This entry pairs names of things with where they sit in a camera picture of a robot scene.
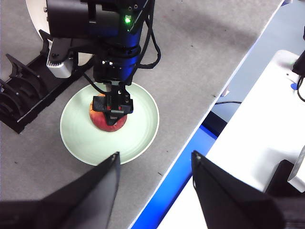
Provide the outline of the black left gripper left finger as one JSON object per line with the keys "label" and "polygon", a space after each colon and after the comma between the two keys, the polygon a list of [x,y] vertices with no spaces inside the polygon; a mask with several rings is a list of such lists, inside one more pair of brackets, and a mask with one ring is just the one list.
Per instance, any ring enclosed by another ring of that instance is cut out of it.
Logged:
{"label": "black left gripper left finger", "polygon": [[2,229],[105,229],[120,179],[116,152],[75,181],[38,200],[2,201]]}

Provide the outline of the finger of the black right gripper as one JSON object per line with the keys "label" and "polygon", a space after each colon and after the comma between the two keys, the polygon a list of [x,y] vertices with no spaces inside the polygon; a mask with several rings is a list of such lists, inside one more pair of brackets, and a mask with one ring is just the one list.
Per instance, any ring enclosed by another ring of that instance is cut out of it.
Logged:
{"label": "finger of the black right gripper", "polygon": [[92,101],[92,109],[96,112],[107,111],[107,97],[106,96],[94,96]]}
{"label": "finger of the black right gripper", "polygon": [[126,84],[106,83],[107,111],[104,113],[107,125],[115,125],[133,112],[133,100],[126,90]]}

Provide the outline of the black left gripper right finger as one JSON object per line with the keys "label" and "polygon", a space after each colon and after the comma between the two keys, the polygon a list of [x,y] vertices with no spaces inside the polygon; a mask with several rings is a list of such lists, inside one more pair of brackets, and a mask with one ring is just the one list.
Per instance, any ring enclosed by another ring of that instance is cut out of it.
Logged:
{"label": "black left gripper right finger", "polygon": [[197,151],[193,186],[209,229],[303,229],[305,195],[287,180],[293,164],[282,160],[266,191],[233,177]]}

